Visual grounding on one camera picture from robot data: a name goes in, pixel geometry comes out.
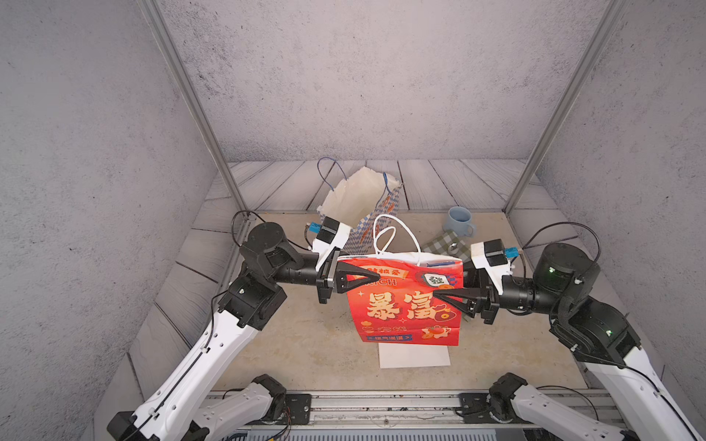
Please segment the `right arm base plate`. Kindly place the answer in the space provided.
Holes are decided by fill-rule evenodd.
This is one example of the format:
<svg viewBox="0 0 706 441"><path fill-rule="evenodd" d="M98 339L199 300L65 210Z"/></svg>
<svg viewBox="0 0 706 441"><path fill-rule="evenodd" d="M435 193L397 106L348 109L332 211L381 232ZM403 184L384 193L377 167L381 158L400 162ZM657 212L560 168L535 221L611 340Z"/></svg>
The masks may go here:
<svg viewBox="0 0 706 441"><path fill-rule="evenodd" d="M459 406L454 413L465 424L492 424L490 398L487 392L465 392L458 395Z"/></svg>

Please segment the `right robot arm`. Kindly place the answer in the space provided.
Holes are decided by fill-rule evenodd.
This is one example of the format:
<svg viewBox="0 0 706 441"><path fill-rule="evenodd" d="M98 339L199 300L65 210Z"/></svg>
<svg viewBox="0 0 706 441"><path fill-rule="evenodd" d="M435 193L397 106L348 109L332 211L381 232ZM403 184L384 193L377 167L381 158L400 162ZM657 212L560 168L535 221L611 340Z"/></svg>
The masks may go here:
<svg viewBox="0 0 706 441"><path fill-rule="evenodd" d="M498 424L526 422L562 440L699 440L653 369L626 316L591 297L600 268L571 244L545 246L532 277L520 279L502 241L472 247L463 288L437 288L436 299L487 325L506 310L544 314L549 331L605 387L627 426L611 426L583 415L507 373L489 389L485 413Z"/></svg>

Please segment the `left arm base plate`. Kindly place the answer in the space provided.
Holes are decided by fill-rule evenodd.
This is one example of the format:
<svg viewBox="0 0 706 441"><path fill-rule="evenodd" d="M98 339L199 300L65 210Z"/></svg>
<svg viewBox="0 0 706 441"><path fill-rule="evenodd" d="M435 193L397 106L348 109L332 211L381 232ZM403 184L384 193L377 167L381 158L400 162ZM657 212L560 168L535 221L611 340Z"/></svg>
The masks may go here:
<svg viewBox="0 0 706 441"><path fill-rule="evenodd" d="M278 424L308 426L311 420L313 395L309 393L287 393Z"/></svg>

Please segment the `white happy every day bag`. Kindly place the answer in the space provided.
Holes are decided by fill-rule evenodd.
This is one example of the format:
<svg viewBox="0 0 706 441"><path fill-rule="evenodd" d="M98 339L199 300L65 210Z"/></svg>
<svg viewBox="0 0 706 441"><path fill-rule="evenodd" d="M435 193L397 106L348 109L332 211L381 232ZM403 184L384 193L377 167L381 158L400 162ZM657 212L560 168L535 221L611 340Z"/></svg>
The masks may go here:
<svg viewBox="0 0 706 441"><path fill-rule="evenodd" d="M380 343L382 369L440 368L450 365L448 347L444 345L410 345Z"/></svg>

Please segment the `red and white paper bag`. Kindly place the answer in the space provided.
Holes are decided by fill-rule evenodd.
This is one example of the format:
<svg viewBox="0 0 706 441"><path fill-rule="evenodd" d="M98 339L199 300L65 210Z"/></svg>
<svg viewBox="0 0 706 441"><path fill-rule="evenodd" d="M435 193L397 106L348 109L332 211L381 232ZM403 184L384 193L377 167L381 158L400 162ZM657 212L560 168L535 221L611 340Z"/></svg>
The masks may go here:
<svg viewBox="0 0 706 441"><path fill-rule="evenodd" d="M347 293L351 317L365 343L446 345L460 341L461 316L448 301L434 296L436 290L463 287L463 261L448 255L421 250L417 237L393 215L380 229L373 224L373 240L388 233L393 241L398 228L404 229L415 246L413 252L393 253L374 244L371 255L343 257L341 263L369 270L379 280Z"/></svg>

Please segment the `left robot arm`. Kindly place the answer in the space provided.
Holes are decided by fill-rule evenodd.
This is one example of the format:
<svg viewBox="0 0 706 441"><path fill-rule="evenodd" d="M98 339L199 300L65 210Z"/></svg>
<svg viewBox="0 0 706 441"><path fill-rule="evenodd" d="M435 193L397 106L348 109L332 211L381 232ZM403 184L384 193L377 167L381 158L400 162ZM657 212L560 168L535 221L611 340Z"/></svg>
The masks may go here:
<svg viewBox="0 0 706 441"><path fill-rule="evenodd" d="M287 295L284 285L313 286L318 301L379 280L340 260L351 229L324 218L312 250L303 253L276 222L255 226L239 245L244 262L235 281L211 300L203 335L157 391L133 412L108 423L115 440L221 440L242 426L279 420L287 390L263 374L219 404L205 400L235 357L264 329Z"/></svg>

